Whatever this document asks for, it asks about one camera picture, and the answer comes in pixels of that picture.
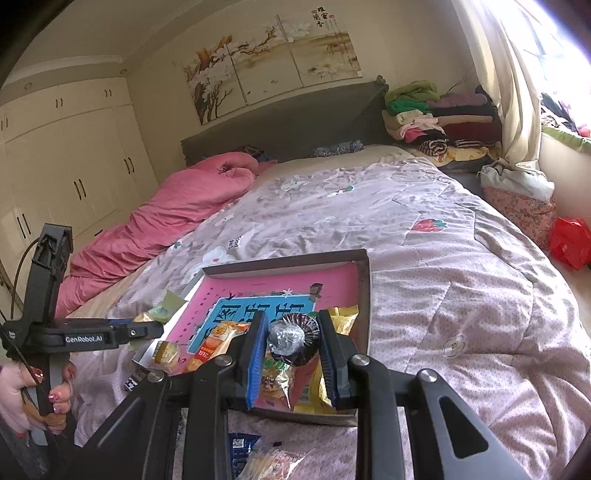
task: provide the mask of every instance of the green towel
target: green towel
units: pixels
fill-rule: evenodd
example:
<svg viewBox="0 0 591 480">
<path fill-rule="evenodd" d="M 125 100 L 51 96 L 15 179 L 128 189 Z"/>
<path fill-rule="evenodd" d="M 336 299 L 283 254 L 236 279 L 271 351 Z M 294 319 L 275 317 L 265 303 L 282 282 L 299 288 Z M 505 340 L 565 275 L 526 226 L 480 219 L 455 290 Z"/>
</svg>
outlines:
<svg viewBox="0 0 591 480">
<path fill-rule="evenodd" d="M 567 147 L 587 155 L 591 155 L 591 140 L 571 132 L 566 132 L 549 125 L 542 125 L 542 132 L 555 138 Z"/>
<path fill-rule="evenodd" d="M 428 80 L 416 80 L 392 90 L 384 96 L 386 105 L 394 100 L 414 100 L 416 102 L 424 102 L 426 100 L 439 100 L 437 94 L 437 86 Z"/>
<path fill-rule="evenodd" d="M 410 110 L 420 110 L 423 113 L 429 113 L 431 109 L 425 102 L 414 102 L 413 100 L 394 100 L 388 104 L 388 110 L 391 115 L 398 115 L 401 112 Z"/>
</svg>

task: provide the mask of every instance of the blue snack bag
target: blue snack bag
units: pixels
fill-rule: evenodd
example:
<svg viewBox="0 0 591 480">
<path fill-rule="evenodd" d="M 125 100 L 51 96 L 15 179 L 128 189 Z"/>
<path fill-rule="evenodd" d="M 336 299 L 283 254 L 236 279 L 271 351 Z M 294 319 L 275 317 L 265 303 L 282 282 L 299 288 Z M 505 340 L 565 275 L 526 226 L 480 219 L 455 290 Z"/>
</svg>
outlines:
<svg viewBox="0 0 591 480">
<path fill-rule="evenodd" d="M 260 435 L 251 435 L 249 433 L 228 434 L 230 441 L 230 463 L 232 464 L 232 478 L 234 480 L 244 470 L 248 456 L 251 454 L 252 448 L 259 438 L 261 438 Z"/>
</svg>

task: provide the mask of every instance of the hand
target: hand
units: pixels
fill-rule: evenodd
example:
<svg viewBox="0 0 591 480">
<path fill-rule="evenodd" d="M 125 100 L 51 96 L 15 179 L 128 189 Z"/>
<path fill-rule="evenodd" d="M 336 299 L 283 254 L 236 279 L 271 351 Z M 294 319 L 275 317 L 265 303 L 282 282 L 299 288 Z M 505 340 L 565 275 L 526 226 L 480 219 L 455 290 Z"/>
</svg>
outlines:
<svg viewBox="0 0 591 480">
<path fill-rule="evenodd" d="M 43 374 L 33 368 L 35 376 L 43 382 Z M 50 431 L 59 434 L 66 428 L 66 413 L 70 410 L 72 386 L 70 381 L 76 376 L 76 367 L 68 362 L 62 370 L 64 383 L 49 392 L 49 401 L 53 405 L 54 413 L 42 417 L 34 405 L 24 400 L 21 389 L 37 385 L 31 374 L 20 362 L 9 361 L 0 371 L 0 416 L 6 424 L 18 435 L 24 434 L 32 427 L 44 428 L 48 425 Z"/>
</svg>

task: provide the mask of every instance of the window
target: window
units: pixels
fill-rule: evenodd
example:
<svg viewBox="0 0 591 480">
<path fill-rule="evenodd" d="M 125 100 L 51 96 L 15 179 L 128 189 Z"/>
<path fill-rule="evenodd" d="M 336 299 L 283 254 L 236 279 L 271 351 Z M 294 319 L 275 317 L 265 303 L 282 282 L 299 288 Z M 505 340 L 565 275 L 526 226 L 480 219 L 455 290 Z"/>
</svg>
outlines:
<svg viewBox="0 0 591 480">
<path fill-rule="evenodd" d="M 586 57 L 534 0 L 515 2 L 521 15 L 503 15 L 500 9 L 497 14 L 521 50 L 536 89 L 562 101 L 578 127 L 591 126 L 591 66 Z"/>
</svg>

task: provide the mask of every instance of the fingernail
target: fingernail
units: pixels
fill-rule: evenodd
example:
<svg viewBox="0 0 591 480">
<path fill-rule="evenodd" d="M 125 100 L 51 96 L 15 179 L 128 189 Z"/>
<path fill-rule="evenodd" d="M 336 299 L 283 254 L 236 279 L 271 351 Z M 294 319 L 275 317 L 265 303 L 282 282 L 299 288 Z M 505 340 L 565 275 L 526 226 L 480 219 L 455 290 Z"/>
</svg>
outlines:
<svg viewBox="0 0 591 480">
<path fill-rule="evenodd" d="M 39 382 L 42 382 L 43 381 L 43 371 L 40 370 L 39 368 L 35 368 L 35 367 L 31 367 L 31 370 L 33 370 L 33 373 L 37 377 L 37 380 L 39 380 Z"/>
</svg>

